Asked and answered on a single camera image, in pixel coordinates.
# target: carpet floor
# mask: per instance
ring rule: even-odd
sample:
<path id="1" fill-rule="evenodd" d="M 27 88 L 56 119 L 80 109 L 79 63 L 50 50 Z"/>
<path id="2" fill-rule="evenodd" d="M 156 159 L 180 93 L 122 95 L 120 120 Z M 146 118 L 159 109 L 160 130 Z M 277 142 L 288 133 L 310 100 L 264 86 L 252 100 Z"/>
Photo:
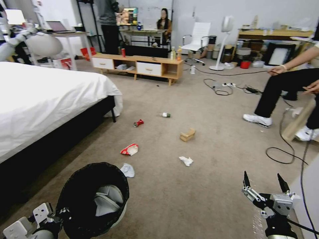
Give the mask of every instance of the carpet floor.
<path id="1" fill-rule="evenodd" d="M 78 60 L 82 71 L 94 71 L 90 63 Z M 198 64 L 203 71 L 210 71 Z M 260 69 L 235 68 L 220 74 L 255 72 Z M 125 74 L 109 74 L 123 93 L 124 109 L 117 123 L 106 119 L 96 130 L 58 159 L 31 185 L 33 197 L 2 220 L 0 231 L 21 216 L 29 216 L 43 202 L 55 207 L 60 191 L 71 174 L 93 162 L 108 162 L 122 167 L 129 163 L 135 177 L 128 178 L 130 199 L 123 220 L 99 238 L 246 238 L 259 239 L 253 224 L 258 218 L 253 204 L 241 193 L 246 170 L 251 185 L 258 192 L 280 193 L 277 173 L 291 183 L 300 173 L 300 161 L 283 165 L 265 155 L 268 147 L 289 150 L 279 136 L 279 122 L 287 105 L 279 100 L 273 113 L 274 125 L 265 129 L 245 122 L 242 115 L 253 113 L 260 96 L 234 89 L 232 95 L 218 96 L 203 83 L 211 78 L 218 82 L 251 85 L 263 90 L 268 75 L 263 73 L 218 76 L 196 71 L 183 72 L 173 86 L 150 79 L 134 81 Z M 309 96 L 291 102 L 303 106 Z M 171 118 L 160 117 L 161 112 Z M 133 127 L 133 122 L 144 125 Z M 288 114 L 284 126 L 291 121 Z M 196 129 L 189 142 L 179 139 L 181 132 Z M 139 144 L 133 156 L 120 154 L 127 145 Z M 298 156 L 306 143 L 293 141 Z M 311 143 L 307 161 L 319 152 Z M 271 152 L 278 160 L 290 157 Z M 187 167 L 179 156 L 194 160 Z M 60 233 L 60 239 L 67 236 Z"/>

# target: power strip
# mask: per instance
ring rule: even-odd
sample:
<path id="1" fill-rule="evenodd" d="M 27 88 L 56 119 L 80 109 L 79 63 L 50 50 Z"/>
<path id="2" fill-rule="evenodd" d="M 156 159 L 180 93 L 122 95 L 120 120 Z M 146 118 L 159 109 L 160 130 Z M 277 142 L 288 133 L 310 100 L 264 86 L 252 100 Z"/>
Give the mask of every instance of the power strip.
<path id="1" fill-rule="evenodd" d="M 234 84 L 234 83 L 223 83 L 222 86 L 223 87 L 227 87 L 227 86 L 228 87 L 236 87 L 236 84 Z"/>

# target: red soda can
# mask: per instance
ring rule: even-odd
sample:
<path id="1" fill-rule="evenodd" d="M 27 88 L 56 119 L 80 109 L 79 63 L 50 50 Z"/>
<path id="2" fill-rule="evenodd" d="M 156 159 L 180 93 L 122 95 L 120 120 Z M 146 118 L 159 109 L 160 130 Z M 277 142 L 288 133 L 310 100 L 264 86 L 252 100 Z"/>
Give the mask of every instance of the red soda can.
<path id="1" fill-rule="evenodd" d="M 125 48 L 122 48 L 122 57 L 125 57 Z"/>
<path id="2" fill-rule="evenodd" d="M 144 124 L 144 121 L 140 119 L 139 121 L 137 121 L 137 122 L 134 123 L 134 127 L 138 127 L 138 126 L 140 126 L 141 124 Z"/>

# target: black bed frame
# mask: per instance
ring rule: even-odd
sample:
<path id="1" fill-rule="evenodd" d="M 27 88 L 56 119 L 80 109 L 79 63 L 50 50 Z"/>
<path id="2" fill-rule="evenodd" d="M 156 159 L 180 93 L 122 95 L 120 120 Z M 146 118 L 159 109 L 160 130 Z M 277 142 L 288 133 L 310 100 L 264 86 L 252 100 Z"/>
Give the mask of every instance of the black bed frame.
<path id="1" fill-rule="evenodd" d="M 33 196 L 25 191 L 25 187 L 98 127 L 106 113 L 111 111 L 113 122 L 116 122 L 114 107 L 114 96 L 108 96 L 1 163 L 0 195 L 5 197 L 1 197 L 0 215 L 11 205 L 23 203 Z"/>

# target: robotic hand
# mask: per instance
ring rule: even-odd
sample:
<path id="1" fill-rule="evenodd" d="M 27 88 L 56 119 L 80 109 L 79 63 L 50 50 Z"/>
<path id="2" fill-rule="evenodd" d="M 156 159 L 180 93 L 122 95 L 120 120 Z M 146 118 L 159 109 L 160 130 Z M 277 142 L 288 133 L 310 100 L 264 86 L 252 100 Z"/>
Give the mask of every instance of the robotic hand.
<path id="1" fill-rule="evenodd" d="M 33 210 L 29 218 L 22 217 L 3 230 L 7 239 L 57 239 L 63 219 L 69 218 L 68 209 L 55 216 L 50 203 L 43 203 Z"/>
<path id="2" fill-rule="evenodd" d="M 257 193 L 250 187 L 246 171 L 242 192 L 256 207 L 261 209 L 261 216 L 267 222 L 265 234 L 268 239 L 298 239 L 296 233 L 291 230 L 288 223 L 291 221 L 287 217 L 300 197 L 289 190 L 288 184 L 279 174 L 277 176 L 283 194 Z"/>

